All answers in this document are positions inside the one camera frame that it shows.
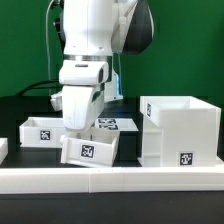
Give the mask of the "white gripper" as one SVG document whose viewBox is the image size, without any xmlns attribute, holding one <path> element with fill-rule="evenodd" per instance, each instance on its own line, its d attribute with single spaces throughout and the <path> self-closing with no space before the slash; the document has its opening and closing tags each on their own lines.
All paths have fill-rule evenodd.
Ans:
<svg viewBox="0 0 224 224">
<path fill-rule="evenodd" d="M 85 132 L 104 109 L 104 91 L 99 86 L 64 86 L 62 111 L 64 126 Z"/>
</svg>

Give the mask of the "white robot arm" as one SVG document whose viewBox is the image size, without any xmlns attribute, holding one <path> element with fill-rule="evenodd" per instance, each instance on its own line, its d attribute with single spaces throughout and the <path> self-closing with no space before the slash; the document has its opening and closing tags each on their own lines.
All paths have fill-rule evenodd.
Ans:
<svg viewBox="0 0 224 224">
<path fill-rule="evenodd" d="M 62 91 L 52 96 L 52 103 L 62 112 L 66 128 L 83 132 L 92 126 L 104 109 L 113 55 L 138 55 L 153 35 L 147 0 L 62 0 Z"/>
</svg>

